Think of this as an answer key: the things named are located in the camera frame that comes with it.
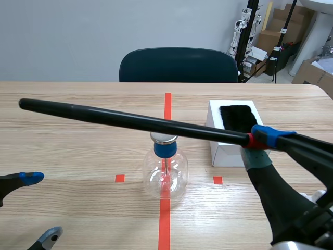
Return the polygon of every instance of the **black pole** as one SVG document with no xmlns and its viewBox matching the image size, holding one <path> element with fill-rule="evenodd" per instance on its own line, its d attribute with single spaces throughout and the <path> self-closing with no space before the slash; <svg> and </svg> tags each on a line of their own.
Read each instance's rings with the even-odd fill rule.
<svg viewBox="0 0 333 250">
<path fill-rule="evenodd" d="M 185 122 L 141 116 L 96 107 L 27 98 L 21 99 L 19 105 L 20 108 L 24 110 L 77 121 L 179 135 L 208 141 L 225 142 L 244 147 L 248 145 L 250 140 L 248 134 L 246 133 L 210 128 Z"/>
<path fill-rule="evenodd" d="M 250 20 L 247 23 L 246 28 L 240 34 L 238 47 L 237 47 L 237 54 L 235 56 L 237 68 L 240 71 L 240 76 L 238 78 L 238 82 L 242 82 L 243 78 L 244 78 L 243 61 L 244 61 L 244 57 L 245 57 L 246 47 L 249 42 L 253 21 L 255 19 L 255 15 L 257 13 L 258 4 L 259 4 L 259 0 L 249 0 L 248 1 L 247 8 L 252 9 L 252 12 L 251 12 Z"/>
<path fill-rule="evenodd" d="M 285 26 L 284 26 L 284 29 L 287 29 L 288 28 L 288 25 L 289 25 L 289 22 L 290 22 L 290 19 L 291 19 L 291 16 L 292 16 L 292 13 L 293 13 L 293 10 L 295 9 L 295 6 L 296 6 L 296 3 L 297 3 L 297 0 L 294 0 L 292 2 L 292 5 L 291 5 L 291 9 L 290 9 L 290 12 L 288 14 L 288 17 L 287 17 L 287 21 L 285 23 Z M 279 42 L 277 44 L 276 47 L 281 47 L 282 45 L 282 41 L 283 41 L 283 38 L 285 37 L 285 34 L 282 33 L 281 36 L 280 36 L 280 39 L 279 39 Z M 244 83 L 246 83 L 247 81 L 249 81 L 259 70 L 261 70 L 266 64 L 268 64 L 268 62 L 270 62 L 271 58 L 279 58 L 280 56 L 280 52 L 281 51 L 272 51 L 272 53 L 270 54 L 269 58 L 267 59 L 267 62 L 262 65 L 255 73 L 253 73 Z M 277 76 L 277 61 L 274 62 L 275 63 L 275 69 L 274 69 L 274 76 L 275 76 L 275 83 L 276 83 L 276 76 Z"/>
</svg>

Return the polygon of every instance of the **metal cap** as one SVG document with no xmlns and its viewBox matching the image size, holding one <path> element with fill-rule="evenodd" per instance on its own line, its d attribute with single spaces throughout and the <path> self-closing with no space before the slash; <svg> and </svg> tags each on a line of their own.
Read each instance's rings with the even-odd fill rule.
<svg viewBox="0 0 333 250">
<path fill-rule="evenodd" d="M 157 144 L 168 145 L 176 141 L 177 135 L 161 134 L 161 133 L 150 133 L 150 138 Z"/>
</svg>

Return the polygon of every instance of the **white box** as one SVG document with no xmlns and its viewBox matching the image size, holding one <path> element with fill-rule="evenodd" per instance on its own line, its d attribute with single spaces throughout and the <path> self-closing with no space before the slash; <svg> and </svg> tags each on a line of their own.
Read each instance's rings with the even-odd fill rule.
<svg viewBox="0 0 333 250">
<path fill-rule="evenodd" d="M 253 101 L 239 100 L 210 100 L 206 126 L 224 129 L 223 120 L 220 113 L 221 106 L 247 105 L 251 108 L 258 125 L 263 125 Z M 210 142 L 213 167 L 244 167 L 240 155 L 240 146 L 223 142 Z"/>
</svg>

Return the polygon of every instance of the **white wall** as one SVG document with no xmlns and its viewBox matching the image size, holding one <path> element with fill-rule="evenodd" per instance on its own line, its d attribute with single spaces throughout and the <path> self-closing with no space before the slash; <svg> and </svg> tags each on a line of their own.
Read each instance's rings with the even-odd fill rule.
<svg viewBox="0 0 333 250">
<path fill-rule="evenodd" d="M 263 18 L 268 2 L 260 1 Z M 274 7 L 286 2 L 275 0 Z M 118 81 L 122 58 L 135 49 L 225 52 L 246 5 L 247 0 L 1 0 L 0 80 Z"/>
</svg>

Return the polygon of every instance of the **blue bottle cap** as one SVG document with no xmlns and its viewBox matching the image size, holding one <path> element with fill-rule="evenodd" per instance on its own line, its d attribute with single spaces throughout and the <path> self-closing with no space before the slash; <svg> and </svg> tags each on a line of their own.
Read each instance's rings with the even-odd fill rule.
<svg viewBox="0 0 333 250">
<path fill-rule="evenodd" d="M 151 132 L 150 137 L 154 141 L 154 152 L 158 157 L 166 159 L 176 154 L 178 136 Z"/>
</svg>

